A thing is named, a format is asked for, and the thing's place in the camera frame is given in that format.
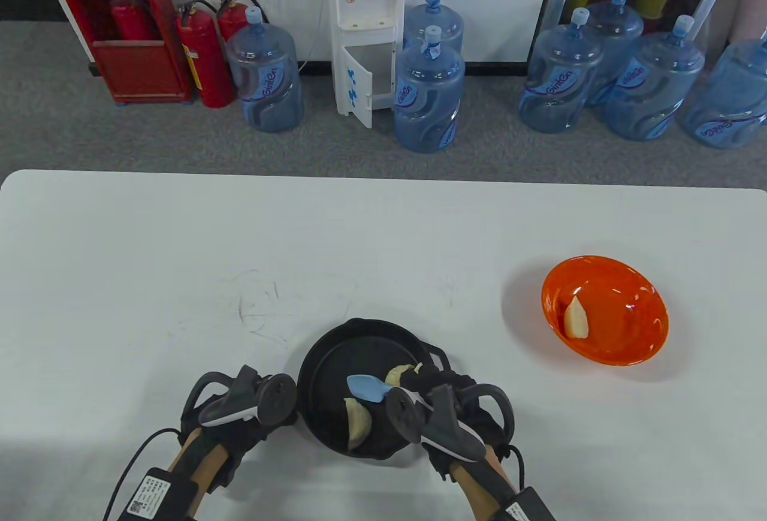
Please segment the person's right hand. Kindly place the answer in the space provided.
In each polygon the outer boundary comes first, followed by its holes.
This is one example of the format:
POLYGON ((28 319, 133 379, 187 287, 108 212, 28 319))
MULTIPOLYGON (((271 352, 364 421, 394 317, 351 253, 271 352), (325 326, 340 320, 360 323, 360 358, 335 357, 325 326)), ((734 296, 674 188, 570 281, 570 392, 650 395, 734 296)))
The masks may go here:
MULTIPOLYGON (((400 385, 405 389, 420 394, 423 398, 430 395, 435 387, 448 384, 454 390, 467 389, 477 385, 476 380, 468 375, 459 375, 453 370, 439 370, 432 365, 419 365, 418 368, 410 368, 400 376, 400 385)), ((476 431, 482 437, 485 445, 493 448, 498 461, 510 458, 512 449, 506 434, 500 425, 488 411, 481 408, 479 401, 472 400, 463 405, 462 414, 458 419, 476 431)), ((429 455, 429 461, 438 474, 446 479, 450 467, 455 460, 446 453, 428 444, 422 445, 429 455)))

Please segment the person's left hand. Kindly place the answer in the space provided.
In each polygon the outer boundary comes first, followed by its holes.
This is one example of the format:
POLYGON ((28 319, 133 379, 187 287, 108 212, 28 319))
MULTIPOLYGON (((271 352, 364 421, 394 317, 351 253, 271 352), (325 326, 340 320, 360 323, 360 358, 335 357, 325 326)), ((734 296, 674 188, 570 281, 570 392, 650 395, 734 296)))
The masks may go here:
POLYGON ((291 427, 298 419, 298 387, 280 373, 258 375, 248 365, 236 377, 219 371, 200 376, 187 397, 180 418, 180 455, 171 471, 192 477, 213 450, 225 450, 225 460, 206 493, 227 486, 242 458, 269 433, 291 427))

